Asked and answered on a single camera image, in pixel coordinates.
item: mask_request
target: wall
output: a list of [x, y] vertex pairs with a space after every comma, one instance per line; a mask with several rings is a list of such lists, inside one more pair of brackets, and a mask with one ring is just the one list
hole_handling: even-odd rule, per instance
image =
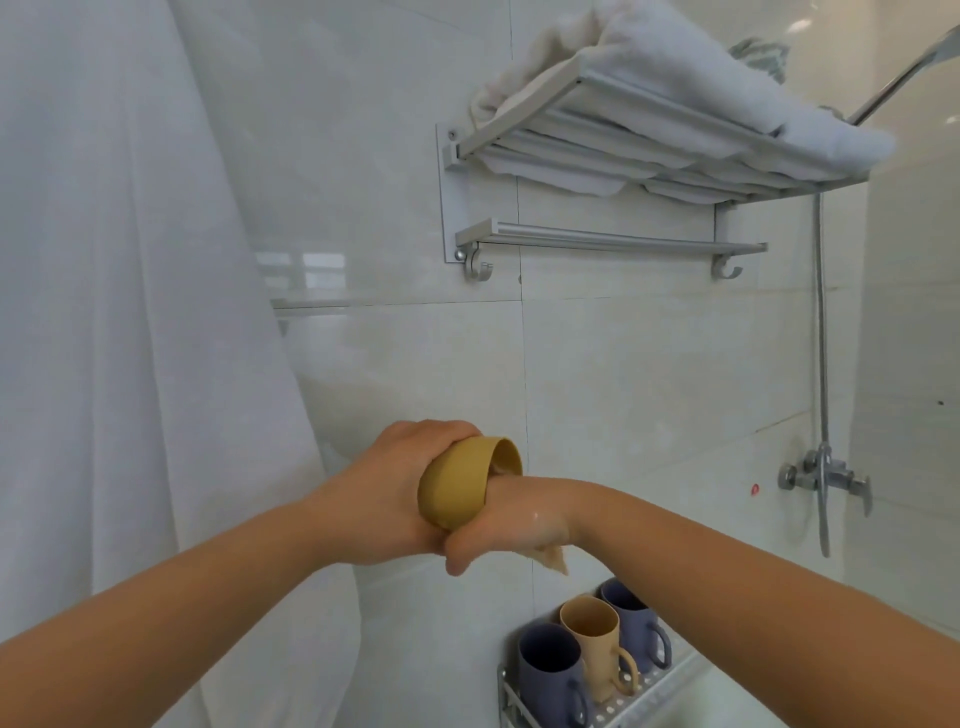
[[[947, 0], [877, 2], [892, 78], [960, 23]], [[848, 514], [847, 578], [960, 639], [960, 61], [925, 71], [876, 117], [900, 137], [871, 182], [852, 462], [876, 513]]]
[[[815, 442], [810, 200], [721, 221], [731, 238], [771, 243], [727, 283], [706, 261], [655, 255], [504, 247], [483, 284], [442, 263], [434, 123], [466, 122], [479, 84], [584, 5], [175, 2], [324, 460], [342, 466], [396, 419], [465, 418], [513, 438], [531, 473], [607, 483], [838, 578], [843, 499], [828, 561], [809, 494], [776, 486], [780, 464]], [[728, 44], [809, 18], [790, 36], [789, 83], [845, 111], [873, 87], [868, 0], [682, 5]], [[711, 208], [638, 189], [588, 199], [483, 173], [473, 185], [477, 218], [713, 235]], [[863, 187], [828, 199], [841, 453], [865, 204]], [[494, 726], [505, 636], [607, 576], [568, 558], [569, 578], [511, 555], [461, 579], [433, 557], [357, 569], [363, 646], [338, 726]], [[778, 724], [716, 671], [670, 717], [731, 721]]]

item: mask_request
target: shower pipe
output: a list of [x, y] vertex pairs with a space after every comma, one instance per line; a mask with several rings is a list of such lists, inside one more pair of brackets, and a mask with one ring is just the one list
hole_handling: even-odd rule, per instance
[[[886, 104], [901, 88], [921, 71], [960, 57], [960, 25], [953, 28], [919, 58], [905, 68], [893, 81], [870, 99], [847, 122], [861, 126]], [[874, 507], [873, 488], [870, 477], [857, 478], [847, 463], [833, 459], [829, 430], [829, 389], [827, 378], [827, 284], [824, 277], [824, 195], [818, 193], [813, 202], [813, 250], [814, 272], [817, 291], [817, 353], [820, 379], [820, 445], [806, 454], [800, 465], [785, 464], [780, 469], [778, 482], [784, 490], [797, 486], [817, 494], [817, 511], [820, 517], [820, 550], [830, 556], [830, 536], [827, 519], [827, 493], [829, 486], [841, 488], [854, 496], [863, 498], [864, 515], [869, 516]]]

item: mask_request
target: mug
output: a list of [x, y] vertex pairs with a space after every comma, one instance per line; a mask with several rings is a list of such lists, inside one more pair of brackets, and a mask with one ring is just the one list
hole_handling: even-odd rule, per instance
[[520, 637], [519, 694], [541, 728], [585, 728], [593, 705], [584, 691], [580, 645], [559, 624], [538, 624]]
[[440, 528], [457, 530], [483, 508], [491, 467], [523, 475], [516, 445], [505, 437], [468, 437], [454, 443], [420, 477], [420, 514]]
[[[614, 686], [625, 695], [636, 692], [639, 685], [636, 663], [620, 646], [620, 617], [610, 604], [595, 596], [576, 596], [560, 608], [560, 622], [580, 643], [587, 685], [596, 702], [610, 698]], [[618, 658], [630, 670], [630, 685], [620, 677]]]
[[[620, 646], [636, 660], [640, 672], [670, 669], [673, 648], [670, 638], [657, 624], [657, 613], [634, 596], [619, 579], [610, 579], [600, 586], [600, 595], [620, 617]], [[657, 654], [657, 637], [663, 642], [663, 661]]]

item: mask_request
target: shower curtain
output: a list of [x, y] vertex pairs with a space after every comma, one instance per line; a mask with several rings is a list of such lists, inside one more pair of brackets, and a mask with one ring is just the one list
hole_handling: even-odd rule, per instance
[[[167, 0], [0, 3], [0, 236], [0, 640], [321, 482]], [[159, 725], [328, 726], [358, 645], [325, 569]]]

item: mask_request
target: person's left arm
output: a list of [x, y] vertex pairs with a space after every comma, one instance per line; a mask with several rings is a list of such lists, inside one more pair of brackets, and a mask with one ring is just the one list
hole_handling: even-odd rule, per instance
[[0, 644], [0, 725], [146, 728], [314, 571], [442, 552], [417, 486], [437, 455], [477, 434], [463, 422], [391, 425], [303, 500]]

